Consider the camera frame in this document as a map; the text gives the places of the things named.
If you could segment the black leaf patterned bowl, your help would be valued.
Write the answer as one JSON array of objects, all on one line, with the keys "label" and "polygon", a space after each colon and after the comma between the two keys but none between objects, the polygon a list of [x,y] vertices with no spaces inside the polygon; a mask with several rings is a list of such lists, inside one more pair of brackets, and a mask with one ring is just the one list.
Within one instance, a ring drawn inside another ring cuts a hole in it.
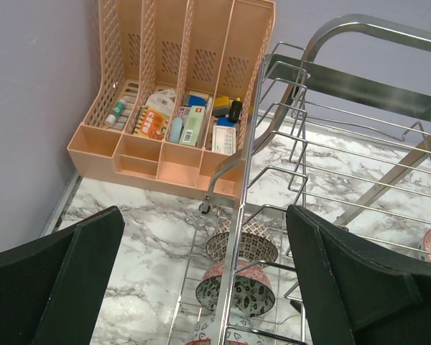
[{"label": "black leaf patterned bowl", "polygon": [[[212,265],[203,275],[195,291],[198,302],[210,311],[217,307],[221,290],[224,261]],[[270,311],[275,296],[269,278],[259,264],[250,266],[236,275],[233,286],[232,305],[248,317],[256,317]]]}]

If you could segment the red geometric patterned bowl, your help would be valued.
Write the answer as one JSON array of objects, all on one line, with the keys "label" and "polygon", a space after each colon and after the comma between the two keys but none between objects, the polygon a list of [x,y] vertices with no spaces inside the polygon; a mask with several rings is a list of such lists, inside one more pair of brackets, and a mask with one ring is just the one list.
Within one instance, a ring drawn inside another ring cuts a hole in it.
[{"label": "red geometric patterned bowl", "polygon": [[[236,325],[246,328],[253,328],[254,324],[239,310],[232,310],[229,321]],[[216,315],[211,314],[202,316],[195,324],[186,344],[210,344],[215,335]],[[236,329],[227,330],[226,344],[251,344],[264,345],[265,338],[255,333],[249,333]]]}]

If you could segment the brown floral patterned bowl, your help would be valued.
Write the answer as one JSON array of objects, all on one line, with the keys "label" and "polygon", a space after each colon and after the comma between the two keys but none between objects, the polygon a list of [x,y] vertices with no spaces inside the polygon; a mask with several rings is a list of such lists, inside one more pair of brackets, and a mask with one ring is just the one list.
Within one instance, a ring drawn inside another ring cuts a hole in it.
[{"label": "brown floral patterned bowl", "polygon": [[[231,220],[226,219],[219,223],[207,241],[206,251],[212,260],[220,262],[225,258],[230,230]],[[238,254],[241,258],[275,262],[278,254],[272,235],[262,222],[252,219],[243,225]]]}]

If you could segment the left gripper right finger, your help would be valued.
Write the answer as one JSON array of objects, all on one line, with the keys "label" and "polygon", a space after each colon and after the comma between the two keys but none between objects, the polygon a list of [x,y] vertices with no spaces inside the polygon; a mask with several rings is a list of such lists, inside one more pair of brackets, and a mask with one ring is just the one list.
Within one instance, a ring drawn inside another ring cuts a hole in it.
[{"label": "left gripper right finger", "polygon": [[302,206],[288,206],[286,220],[314,344],[431,344],[431,263]]}]

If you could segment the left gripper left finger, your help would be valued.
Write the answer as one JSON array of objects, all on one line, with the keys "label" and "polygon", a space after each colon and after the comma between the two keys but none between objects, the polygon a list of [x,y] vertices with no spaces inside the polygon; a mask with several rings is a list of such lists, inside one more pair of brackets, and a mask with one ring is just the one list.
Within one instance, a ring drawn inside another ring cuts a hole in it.
[{"label": "left gripper left finger", "polygon": [[111,206],[0,253],[0,344],[89,344],[124,233]]}]

